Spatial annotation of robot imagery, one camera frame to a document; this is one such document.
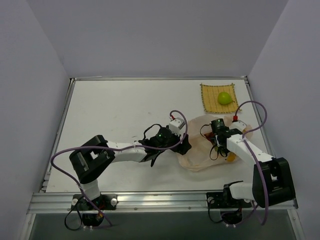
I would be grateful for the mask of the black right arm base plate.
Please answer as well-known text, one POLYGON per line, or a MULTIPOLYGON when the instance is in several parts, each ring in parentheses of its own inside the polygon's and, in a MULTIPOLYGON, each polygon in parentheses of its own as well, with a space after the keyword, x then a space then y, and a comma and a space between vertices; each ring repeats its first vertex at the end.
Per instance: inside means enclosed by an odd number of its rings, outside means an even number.
POLYGON ((239 209, 252 207, 250 202, 245 202, 243 199, 229 199, 225 197, 222 191, 207 192, 205 195, 207 207, 209 209, 239 209))

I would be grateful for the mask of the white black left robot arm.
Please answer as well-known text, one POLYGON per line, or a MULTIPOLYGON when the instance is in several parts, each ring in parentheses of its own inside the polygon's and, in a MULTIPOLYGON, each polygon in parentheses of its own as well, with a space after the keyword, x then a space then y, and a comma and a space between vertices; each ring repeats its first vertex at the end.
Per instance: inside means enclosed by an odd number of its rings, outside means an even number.
POLYGON ((119 143, 107 141, 102 135, 96 135, 84 144, 85 147, 107 147, 108 149, 78 149, 69 155, 69 160, 84 192, 83 204, 90 210, 95 210, 101 203, 101 191, 98 177, 112 163, 118 162, 151 162, 154 165, 157 157, 164 151, 171 150, 185 155, 191 148, 188 134, 181 136, 169 129, 160 127, 157 134, 151 138, 144 137, 134 143, 119 143))

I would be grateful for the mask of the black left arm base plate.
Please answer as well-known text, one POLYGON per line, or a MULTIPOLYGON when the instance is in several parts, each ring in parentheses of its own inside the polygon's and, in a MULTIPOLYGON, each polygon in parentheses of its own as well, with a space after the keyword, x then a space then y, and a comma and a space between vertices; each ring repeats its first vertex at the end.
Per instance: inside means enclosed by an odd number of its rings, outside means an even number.
MULTIPOLYGON (((93 204, 100 210, 115 210, 118 199, 116 194, 101 194, 92 200, 93 204)), ((80 211, 90 211, 95 208, 81 195, 75 194, 71 201, 72 206, 77 206, 80 211)))

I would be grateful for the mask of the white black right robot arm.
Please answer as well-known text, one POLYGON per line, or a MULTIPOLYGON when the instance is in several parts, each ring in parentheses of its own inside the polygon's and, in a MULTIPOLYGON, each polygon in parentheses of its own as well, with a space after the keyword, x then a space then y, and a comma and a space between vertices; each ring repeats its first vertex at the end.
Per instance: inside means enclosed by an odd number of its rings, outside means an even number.
POLYGON ((232 154, 247 163, 253 170, 250 183, 238 180, 223 186, 222 200, 227 206, 239 201, 254 201, 265 208, 296 198, 289 162, 276 158, 251 143, 245 137, 245 124, 234 121, 226 126, 222 118, 211 121, 212 149, 218 157, 229 159, 232 154))

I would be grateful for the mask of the green fake apple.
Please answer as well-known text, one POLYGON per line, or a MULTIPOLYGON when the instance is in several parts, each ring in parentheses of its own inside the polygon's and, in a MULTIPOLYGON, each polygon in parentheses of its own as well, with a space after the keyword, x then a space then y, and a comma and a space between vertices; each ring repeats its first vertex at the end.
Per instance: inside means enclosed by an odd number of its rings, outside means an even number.
POLYGON ((235 102, 228 92, 220 92, 218 94, 217 101, 222 106, 226 106, 235 102))

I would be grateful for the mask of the translucent printed plastic bag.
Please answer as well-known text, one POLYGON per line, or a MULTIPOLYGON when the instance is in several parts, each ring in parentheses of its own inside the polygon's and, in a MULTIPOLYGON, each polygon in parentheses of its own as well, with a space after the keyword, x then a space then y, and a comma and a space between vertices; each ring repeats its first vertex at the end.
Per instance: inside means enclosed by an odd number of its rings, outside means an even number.
POLYGON ((185 155, 178 155, 179 164, 193 172, 199 172, 212 166, 229 165, 240 160, 234 153, 230 152, 226 157, 218 154, 218 148, 212 148, 209 141, 212 129, 211 121, 217 120, 216 116, 205 114, 188 121, 188 142, 191 149, 185 155))

